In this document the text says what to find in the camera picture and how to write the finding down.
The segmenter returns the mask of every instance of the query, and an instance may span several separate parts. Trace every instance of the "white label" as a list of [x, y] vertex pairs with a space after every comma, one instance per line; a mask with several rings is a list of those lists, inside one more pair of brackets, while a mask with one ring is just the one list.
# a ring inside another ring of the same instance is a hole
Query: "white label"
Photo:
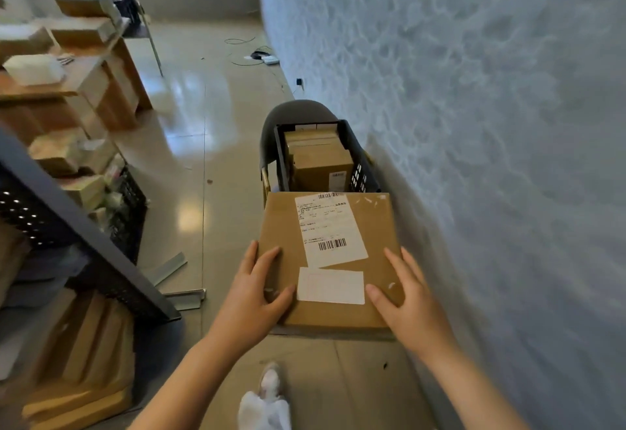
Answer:
[[364, 305], [363, 272], [300, 267], [298, 300]]
[[309, 267], [328, 267], [367, 258], [346, 195], [301, 196], [295, 199], [295, 205]]
[[346, 190], [346, 171], [337, 171], [328, 175], [328, 190], [343, 193]]

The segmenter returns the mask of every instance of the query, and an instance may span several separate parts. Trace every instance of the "right hand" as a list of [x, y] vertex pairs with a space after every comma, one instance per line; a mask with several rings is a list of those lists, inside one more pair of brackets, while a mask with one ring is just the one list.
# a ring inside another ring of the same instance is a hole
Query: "right hand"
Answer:
[[365, 291], [395, 337], [426, 365], [459, 350], [446, 313], [429, 290], [415, 259], [404, 247], [403, 259], [388, 248], [384, 252], [402, 283], [404, 303], [396, 307], [375, 285], [367, 284]]

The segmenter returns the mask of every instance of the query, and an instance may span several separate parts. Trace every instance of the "left hand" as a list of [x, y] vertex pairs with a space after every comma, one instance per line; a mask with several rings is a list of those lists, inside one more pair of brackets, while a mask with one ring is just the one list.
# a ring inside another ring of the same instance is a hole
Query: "left hand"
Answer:
[[295, 285], [290, 285], [272, 303], [265, 301], [265, 277], [280, 247], [265, 252], [255, 263], [258, 246], [254, 240], [246, 250], [231, 290], [207, 336], [226, 346], [237, 359], [267, 336], [289, 308], [295, 291]]

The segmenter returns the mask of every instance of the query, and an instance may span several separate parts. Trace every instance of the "glossy floor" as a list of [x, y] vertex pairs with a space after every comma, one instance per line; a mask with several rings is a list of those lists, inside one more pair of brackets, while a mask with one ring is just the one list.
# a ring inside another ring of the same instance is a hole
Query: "glossy floor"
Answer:
[[[257, 21], [156, 23], [152, 31], [165, 78], [147, 40], [128, 45], [155, 110], [115, 140], [151, 200], [138, 265], [157, 267], [182, 251], [187, 265], [159, 288], [207, 289], [203, 307], [184, 313], [191, 346], [208, 331], [259, 233], [261, 127], [275, 105], [293, 96], [279, 66], [233, 64], [253, 64], [244, 56], [268, 44]], [[227, 44], [228, 38], [254, 39]], [[286, 370], [295, 429], [433, 427], [398, 344], [270, 336], [235, 366], [203, 428], [235, 429], [241, 397], [256, 388], [271, 360]]]

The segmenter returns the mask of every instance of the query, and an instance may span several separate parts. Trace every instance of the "white sneaker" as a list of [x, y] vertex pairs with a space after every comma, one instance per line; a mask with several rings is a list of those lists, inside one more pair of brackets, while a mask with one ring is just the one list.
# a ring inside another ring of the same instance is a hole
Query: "white sneaker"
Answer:
[[259, 382], [259, 397], [264, 401], [274, 402], [282, 397], [282, 381], [278, 363], [265, 366]]

